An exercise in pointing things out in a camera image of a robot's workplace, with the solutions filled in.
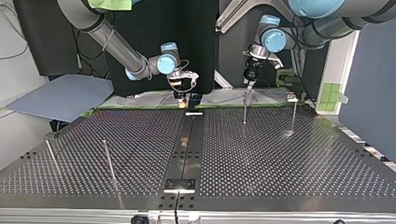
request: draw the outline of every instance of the black curtain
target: black curtain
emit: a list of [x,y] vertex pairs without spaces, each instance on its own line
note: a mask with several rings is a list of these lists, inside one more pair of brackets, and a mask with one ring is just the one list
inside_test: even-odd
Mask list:
[[[194,92],[208,94],[214,86],[216,19],[219,0],[144,0],[133,11],[116,13],[116,29],[146,57],[161,53],[160,45],[177,42],[181,59],[190,61],[188,69],[200,75]],[[152,80],[130,81],[124,67],[107,54],[117,95],[168,90],[164,75]]]

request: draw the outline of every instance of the metal breadboard table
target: metal breadboard table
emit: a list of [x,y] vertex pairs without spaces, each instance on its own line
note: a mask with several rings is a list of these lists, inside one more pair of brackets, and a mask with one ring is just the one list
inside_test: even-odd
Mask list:
[[[108,110],[0,172],[0,207],[396,214],[396,174],[309,108]],[[116,180],[103,141],[106,140]],[[169,180],[195,192],[164,193]]]

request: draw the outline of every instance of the wall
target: wall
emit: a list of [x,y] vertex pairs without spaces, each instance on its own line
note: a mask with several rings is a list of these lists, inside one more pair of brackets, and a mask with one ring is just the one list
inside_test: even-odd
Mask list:
[[[13,6],[11,0],[2,2]],[[21,29],[18,19],[8,9],[0,9],[0,13],[4,12],[10,21]],[[5,20],[1,20],[0,27],[2,30],[8,27],[8,32],[16,32]],[[0,45],[14,45],[15,49],[24,49],[24,41],[17,42],[10,38],[1,38]],[[29,49],[19,57],[0,60],[0,169],[15,161],[25,151],[37,146],[50,131],[48,120],[13,113],[4,108],[17,97],[44,84],[44,78],[38,74]]]
[[367,25],[359,37],[340,121],[396,161],[396,20]]
[[318,92],[317,112],[320,115],[338,115],[339,99],[344,94],[354,59],[360,32],[334,40],[329,46]]

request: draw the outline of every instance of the metal rod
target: metal rod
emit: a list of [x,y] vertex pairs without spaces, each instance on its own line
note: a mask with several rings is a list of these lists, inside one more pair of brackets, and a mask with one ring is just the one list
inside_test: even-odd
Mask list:
[[108,161],[108,166],[110,167],[111,176],[113,177],[114,181],[117,181],[116,174],[114,173],[114,169],[113,169],[113,162],[111,161],[110,152],[108,150],[108,146],[107,146],[107,141],[106,140],[103,140],[103,147],[105,148],[107,161]]
[[247,113],[248,113],[248,93],[245,92],[245,96],[244,96],[244,124],[247,123]]
[[48,139],[46,140],[46,144],[47,144],[47,148],[49,149],[50,156],[52,157],[53,160],[56,160],[55,154],[53,154],[52,147],[51,147],[50,141]]
[[296,101],[296,102],[294,103],[293,120],[296,118],[297,103],[298,103],[298,101]]

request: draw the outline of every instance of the white wall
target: white wall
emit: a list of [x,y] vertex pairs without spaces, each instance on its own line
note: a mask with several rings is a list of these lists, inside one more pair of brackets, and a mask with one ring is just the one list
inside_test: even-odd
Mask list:
[[[12,0],[0,1],[13,6]],[[21,29],[18,19],[8,9],[0,7],[0,10],[0,14],[4,13],[18,29]],[[5,20],[0,20],[0,29],[16,32]],[[0,45],[7,45],[7,50],[12,50],[11,46],[17,49],[15,51],[24,49],[26,43],[16,41],[12,36],[15,34],[3,35]],[[39,145],[44,140],[44,135],[50,131],[47,119],[13,113],[4,108],[17,97],[44,83],[44,78],[38,74],[30,50],[19,57],[0,60],[0,169],[15,161],[24,152]]]
[[[341,93],[344,94],[347,86],[347,80],[350,68],[355,56],[356,46],[358,44],[360,32],[354,32],[345,38],[334,40],[329,46],[327,61],[323,71],[323,78],[320,83],[317,105],[320,104],[323,84],[339,83],[341,84]],[[334,112],[318,111],[320,115],[338,115],[341,103],[338,103]]]

